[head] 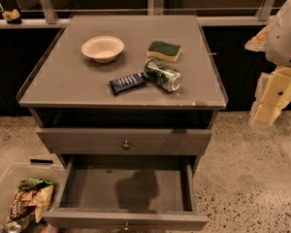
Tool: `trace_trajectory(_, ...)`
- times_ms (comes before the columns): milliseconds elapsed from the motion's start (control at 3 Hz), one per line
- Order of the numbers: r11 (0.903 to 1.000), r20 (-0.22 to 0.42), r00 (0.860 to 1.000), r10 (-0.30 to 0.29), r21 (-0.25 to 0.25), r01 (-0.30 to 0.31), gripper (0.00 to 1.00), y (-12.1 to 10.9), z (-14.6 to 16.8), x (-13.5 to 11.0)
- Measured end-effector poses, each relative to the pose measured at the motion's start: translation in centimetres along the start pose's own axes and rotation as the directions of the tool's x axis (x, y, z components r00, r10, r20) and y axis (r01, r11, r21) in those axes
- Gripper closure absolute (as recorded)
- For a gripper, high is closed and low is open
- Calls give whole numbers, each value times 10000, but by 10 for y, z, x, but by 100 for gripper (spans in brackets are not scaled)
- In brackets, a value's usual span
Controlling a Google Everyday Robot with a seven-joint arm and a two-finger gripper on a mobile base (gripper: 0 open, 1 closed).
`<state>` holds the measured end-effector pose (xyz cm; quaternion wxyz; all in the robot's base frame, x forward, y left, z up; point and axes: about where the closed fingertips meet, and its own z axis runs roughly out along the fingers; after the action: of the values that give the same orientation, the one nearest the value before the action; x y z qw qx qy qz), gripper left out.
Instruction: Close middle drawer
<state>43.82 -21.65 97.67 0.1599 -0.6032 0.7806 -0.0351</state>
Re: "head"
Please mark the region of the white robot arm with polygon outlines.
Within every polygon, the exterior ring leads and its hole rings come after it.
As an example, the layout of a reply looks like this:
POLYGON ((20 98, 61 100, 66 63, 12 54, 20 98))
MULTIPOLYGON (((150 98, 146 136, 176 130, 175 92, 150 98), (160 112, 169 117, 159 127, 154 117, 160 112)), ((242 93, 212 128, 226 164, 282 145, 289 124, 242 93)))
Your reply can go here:
POLYGON ((266 128, 291 102, 291 0, 244 47, 263 51, 266 59, 275 65, 270 74, 262 73, 258 79, 250 111, 250 124, 266 128))

